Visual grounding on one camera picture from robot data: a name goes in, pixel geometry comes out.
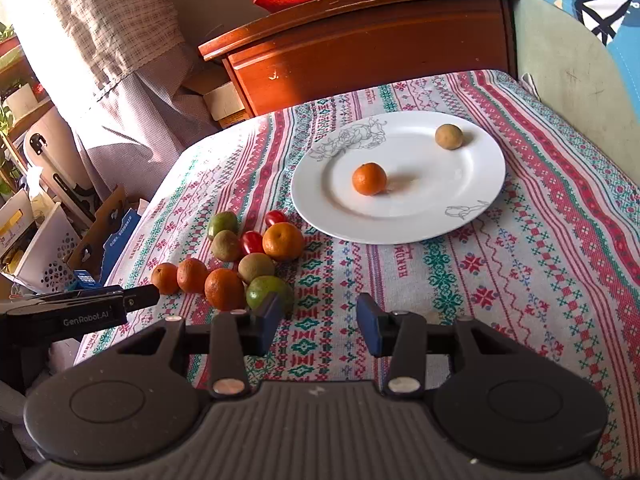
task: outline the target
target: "light green panel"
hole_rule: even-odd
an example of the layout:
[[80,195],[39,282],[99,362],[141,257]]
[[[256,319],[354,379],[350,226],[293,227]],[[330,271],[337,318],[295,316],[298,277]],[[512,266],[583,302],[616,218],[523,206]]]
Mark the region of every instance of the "light green panel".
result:
[[640,184],[640,123],[604,45],[543,0],[520,0],[515,25],[518,72],[529,72],[542,102]]

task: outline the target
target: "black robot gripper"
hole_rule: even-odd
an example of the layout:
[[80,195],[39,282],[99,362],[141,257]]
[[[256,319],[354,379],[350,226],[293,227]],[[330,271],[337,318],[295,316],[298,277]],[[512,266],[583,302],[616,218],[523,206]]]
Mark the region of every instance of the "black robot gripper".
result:
[[[96,469],[123,479],[159,471],[248,478],[254,470],[306,478],[308,467],[315,478],[371,478],[362,457],[394,480],[421,478],[418,470],[444,478],[433,472],[442,464],[452,468],[448,478],[542,479],[558,470],[600,478],[587,462],[607,410],[585,380],[475,319],[429,325],[412,312],[383,312],[369,294],[359,295],[356,314],[370,354],[390,357],[377,386],[263,381],[251,388],[244,357],[270,350],[282,319],[274,294],[258,310],[222,312],[210,325],[164,318],[34,390],[25,422],[49,462],[30,478],[81,479]],[[185,378],[195,354],[208,354],[206,390]],[[430,354],[450,363],[449,378],[433,390],[425,389]],[[347,441],[353,456],[334,447]],[[251,451],[237,462],[238,449]],[[305,449],[321,457],[286,457]],[[390,468],[388,452],[402,465]],[[186,475],[181,468],[194,457],[203,462]]]

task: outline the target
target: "flower pot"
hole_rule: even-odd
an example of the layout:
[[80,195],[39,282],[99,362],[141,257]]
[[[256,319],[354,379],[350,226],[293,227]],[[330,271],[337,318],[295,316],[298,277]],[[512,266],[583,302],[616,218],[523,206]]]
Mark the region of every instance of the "flower pot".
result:
[[4,106],[8,106],[9,110],[14,114],[14,123],[16,123],[20,118],[38,107],[38,100],[33,95],[31,87],[24,85],[4,100]]
[[7,38],[6,40],[0,41],[0,56],[4,56],[7,52],[9,52],[12,48],[20,45],[20,40],[18,40],[18,36],[12,36]]

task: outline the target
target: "silver screw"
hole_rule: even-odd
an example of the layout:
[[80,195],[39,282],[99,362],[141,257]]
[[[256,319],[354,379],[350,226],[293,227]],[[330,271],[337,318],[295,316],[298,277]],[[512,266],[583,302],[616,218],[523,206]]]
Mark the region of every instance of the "silver screw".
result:
[[213,391],[219,395],[237,395],[244,390],[244,383],[240,379],[218,379],[213,383]]
[[395,394],[412,394],[420,389],[420,381],[413,377],[396,377],[387,386]]

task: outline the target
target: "ribbed gray surface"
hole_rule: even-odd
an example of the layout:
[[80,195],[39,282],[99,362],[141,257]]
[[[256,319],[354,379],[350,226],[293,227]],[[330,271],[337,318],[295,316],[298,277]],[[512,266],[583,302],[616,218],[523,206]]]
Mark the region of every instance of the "ribbed gray surface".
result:
[[587,464],[544,474],[471,464],[414,402],[380,396],[372,383],[263,383],[219,402],[179,448],[121,471],[46,463],[33,480],[595,480]]

